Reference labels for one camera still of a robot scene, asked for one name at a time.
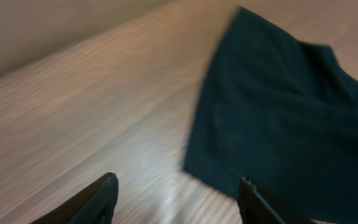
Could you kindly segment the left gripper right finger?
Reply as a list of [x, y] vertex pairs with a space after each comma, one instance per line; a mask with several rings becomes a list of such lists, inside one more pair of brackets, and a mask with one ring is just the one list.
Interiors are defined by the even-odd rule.
[[315, 224], [286, 208], [271, 205], [253, 181], [246, 177], [242, 177], [239, 182], [237, 205], [243, 224]]

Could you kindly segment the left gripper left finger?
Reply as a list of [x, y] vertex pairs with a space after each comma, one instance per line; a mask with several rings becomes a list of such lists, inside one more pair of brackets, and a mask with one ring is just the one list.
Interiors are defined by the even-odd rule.
[[111, 224], [119, 181], [108, 172], [31, 224]]

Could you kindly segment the black t-shirt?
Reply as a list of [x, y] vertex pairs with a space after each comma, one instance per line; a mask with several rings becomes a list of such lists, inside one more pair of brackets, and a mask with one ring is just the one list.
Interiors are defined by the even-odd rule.
[[183, 168], [230, 197], [248, 177], [302, 217], [358, 223], [358, 81], [332, 48], [239, 7], [206, 73]]

